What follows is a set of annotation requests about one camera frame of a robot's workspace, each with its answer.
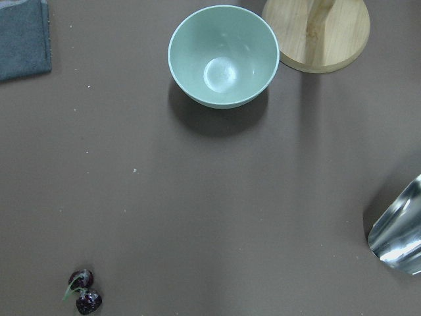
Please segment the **dark red cherries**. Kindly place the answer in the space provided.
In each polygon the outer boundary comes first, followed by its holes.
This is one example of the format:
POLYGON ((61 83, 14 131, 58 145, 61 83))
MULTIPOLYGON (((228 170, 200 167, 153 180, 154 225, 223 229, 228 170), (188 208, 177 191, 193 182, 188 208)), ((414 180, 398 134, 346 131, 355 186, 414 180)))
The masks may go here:
POLYGON ((62 301, 68 299, 72 294, 77 294, 76 309, 80 315, 90 315, 97 311, 103 300, 98 291, 92 288, 94 275, 89 269, 74 271, 69 279, 68 286, 62 301))

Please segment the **wooden cup stand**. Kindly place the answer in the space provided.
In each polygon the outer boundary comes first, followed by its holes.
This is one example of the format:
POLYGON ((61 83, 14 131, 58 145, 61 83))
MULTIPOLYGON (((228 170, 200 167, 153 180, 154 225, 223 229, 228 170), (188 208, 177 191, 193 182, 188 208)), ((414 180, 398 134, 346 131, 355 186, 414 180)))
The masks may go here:
POLYGON ((370 35, 364 1, 267 1, 263 19, 273 29, 280 61, 307 73, 340 70, 363 52, 370 35))

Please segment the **steel ice scoop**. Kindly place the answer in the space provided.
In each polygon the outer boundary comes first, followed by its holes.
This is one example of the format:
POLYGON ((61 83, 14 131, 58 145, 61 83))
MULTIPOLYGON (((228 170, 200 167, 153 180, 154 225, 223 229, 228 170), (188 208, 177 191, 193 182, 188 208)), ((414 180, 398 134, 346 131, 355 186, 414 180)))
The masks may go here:
POLYGON ((371 252, 409 275, 420 273, 420 177, 397 196, 368 234, 371 252))

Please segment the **mint green bowl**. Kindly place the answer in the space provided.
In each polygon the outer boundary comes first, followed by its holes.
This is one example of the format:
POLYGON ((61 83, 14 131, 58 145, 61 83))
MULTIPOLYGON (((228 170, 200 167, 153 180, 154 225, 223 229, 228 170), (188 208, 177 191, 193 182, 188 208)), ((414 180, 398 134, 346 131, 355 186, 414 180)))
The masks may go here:
POLYGON ((213 109, 233 109, 254 100, 271 83, 279 62, 278 41, 268 23, 233 5, 192 13, 168 44, 175 83, 213 109))

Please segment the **grey folded cloth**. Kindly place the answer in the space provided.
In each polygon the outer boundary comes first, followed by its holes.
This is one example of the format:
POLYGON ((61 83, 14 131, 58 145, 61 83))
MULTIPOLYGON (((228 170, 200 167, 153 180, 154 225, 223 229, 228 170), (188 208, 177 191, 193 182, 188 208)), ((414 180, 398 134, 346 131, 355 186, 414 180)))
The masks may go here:
POLYGON ((1 81, 51 72, 47 1, 1 2, 1 81))

